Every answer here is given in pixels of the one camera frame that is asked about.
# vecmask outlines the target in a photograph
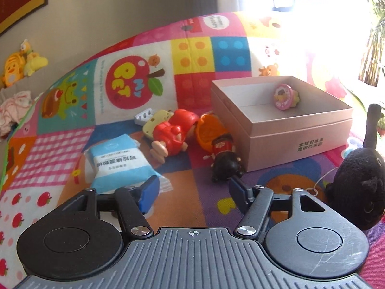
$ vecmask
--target cartoon bear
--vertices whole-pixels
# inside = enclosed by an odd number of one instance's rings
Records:
[[[259,68],[261,74],[259,76],[278,76],[278,64],[268,65],[267,67]]]

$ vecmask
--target red toy figure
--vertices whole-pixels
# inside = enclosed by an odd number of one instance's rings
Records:
[[[155,126],[153,131],[154,140],[150,150],[151,155],[160,163],[164,163],[164,158],[170,155],[176,155],[180,151],[187,150],[187,143],[184,142],[185,134],[181,126],[171,125],[169,122],[163,122]]]
[[[214,163],[211,165],[213,182],[219,180],[227,180],[230,177],[237,175],[242,177],[245,173],[241,163],[241,158],[234,151],[234,141],[230,134],[224,134],[212,141],[212,158]]]
[[[199,116],[193,112],[178,109],[175,110],[174,115],[170,117],[169,123],[171,125],[177,125],[182,127],[186,139],[193,137],[196,124],[198,123]]]

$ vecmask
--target blue square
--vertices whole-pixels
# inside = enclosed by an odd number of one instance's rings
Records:
[[[216,72],[251,71],[249,43],[246,37],[211,37]]]
[[[170,172],[185,171],[191,169],[190,158],[187,152],[179,152],[177,155],[166,157],[166,162],[156,168],[159,174]]]

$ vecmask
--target metal screw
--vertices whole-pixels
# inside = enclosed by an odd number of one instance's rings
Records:
[[[150,233],[150,229],[145,226],[137,226],[131,229],[131,233],[136,236],[145,236]]]
[[[237,232],[243,236],[251,236],[255,234],[257,230],[255,230],[255,228],[251,226],[241,226],[237,229]]]

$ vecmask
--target orange toy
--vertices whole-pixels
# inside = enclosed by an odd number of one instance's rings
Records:
[[[202,149],[212,153],[211,142],[223,134],[227,134],[219,118],[214,114],[203,114],[198,120],[195,135]]]

